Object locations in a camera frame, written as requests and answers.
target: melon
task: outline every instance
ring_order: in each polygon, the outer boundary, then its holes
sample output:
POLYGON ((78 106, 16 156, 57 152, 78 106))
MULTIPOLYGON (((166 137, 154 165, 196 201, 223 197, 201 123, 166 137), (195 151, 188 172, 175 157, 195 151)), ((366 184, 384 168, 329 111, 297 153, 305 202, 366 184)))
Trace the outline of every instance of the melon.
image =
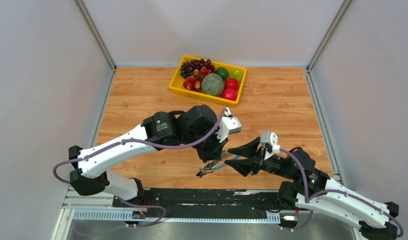
POLYGON ((219 97, 224 90, 224 81, 215 73, 208 74, 202 80, 201 89, 205 94, 219 97))

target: white wall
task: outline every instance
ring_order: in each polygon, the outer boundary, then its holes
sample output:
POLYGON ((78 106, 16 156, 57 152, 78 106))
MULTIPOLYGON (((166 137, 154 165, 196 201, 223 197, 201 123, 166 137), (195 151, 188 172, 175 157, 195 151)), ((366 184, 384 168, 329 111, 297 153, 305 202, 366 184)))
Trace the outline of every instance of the white wall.
POLYGON ((345 183, 398 203, 408 240, 408 0, 355 0, 314 76, 345 183))
POLYGON ((110 77, 72 0, 0 1, 0 240, 50 239, 52 167, 90 144, 110 77))
POLYGON ((306 65, 342 0, 85 0, 118 65, 306 65))

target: wooden tabletop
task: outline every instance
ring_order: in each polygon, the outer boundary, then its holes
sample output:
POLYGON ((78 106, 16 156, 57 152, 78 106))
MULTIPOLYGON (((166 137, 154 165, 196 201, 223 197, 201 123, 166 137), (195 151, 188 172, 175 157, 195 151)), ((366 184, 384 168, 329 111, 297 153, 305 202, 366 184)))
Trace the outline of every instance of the wooden tabletop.
MULTIPOLYGON (((176 95, 168 84, 176 68, 118 68, 96 144, 133 129, 156 112, 188 111, 206 104, 218 115, 222 105, 176 95)), ((229 136, 225 149, 250 142, 271 130, 284 149, 300 146, 316 167, 332 175, 317 117, 301 68, 250 67, 239 104, 231 108, 242 131, 229 136)), ((142 155, 112 168, 138 178, 145 188, 278 189, 284 178, 259 172, 243 177, 229 166, 203 178, 195 176, 203 162, 192 148, 165 149, 142 155)))

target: lime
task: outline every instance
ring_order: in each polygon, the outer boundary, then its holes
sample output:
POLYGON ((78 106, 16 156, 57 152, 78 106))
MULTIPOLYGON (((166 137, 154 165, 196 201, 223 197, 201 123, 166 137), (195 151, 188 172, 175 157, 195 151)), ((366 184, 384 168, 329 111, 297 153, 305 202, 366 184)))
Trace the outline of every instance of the lime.
POLYGON ((227 71, 227 69, 225 69, 224 67, 219 67, 216 70, 216 74, 218 76, 220 76, 223 80, 226 80, 229 78, 229 72, 227 71))

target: yellow tray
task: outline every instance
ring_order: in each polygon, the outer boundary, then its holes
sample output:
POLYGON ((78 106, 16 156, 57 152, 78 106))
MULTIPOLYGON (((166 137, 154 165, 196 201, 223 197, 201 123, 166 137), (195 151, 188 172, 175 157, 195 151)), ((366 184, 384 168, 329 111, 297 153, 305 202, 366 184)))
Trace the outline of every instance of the yellow tray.
POLYGON ((232 101, 232 100, 227 100, 227 99, 217 97, 217 96, 207 95, 207 94, 200 93, 200 92, 197 93, 195 91, 190 91, 183 87, 183 82, 185 82, 185 79, 180 75, 180 68, 182 67, 183 63, 185 63, 186 61, 191 61, 192 59, 200 60, 201 58, 197 58, 193 56, 183 56, 182 61, 180 61, 180 64, 177 67, 176 73, 174 74, 173 78, 170 81, 170 84, 168 87, 175 94, 179 94, 179 95, 183 95, 183 96, 187 96, 187 97, 191 97, 195 99, 201 99, 201 100, 209 101, 209 102, 216 103, 216 104, 221 104, 221 105, 228 106, 228 107, 234 107, 236 104, 238 104, 239 99, 241 98, 243 84, 245 82, 246 68, 240 67, 240 66, 234 66, 234 65, 230 65, 230 64, 226 64, 222 62, 216 62, 216 61, 211 62, 211 64, 213 64, 216 69, 219 67, 226 68, 227 71, 229 71, 229 74, 233 69, 240 69, 243 72, 242 81, 239 83, 239 89, 237 91, 238 97, 236 98, 236 101, 232 101))

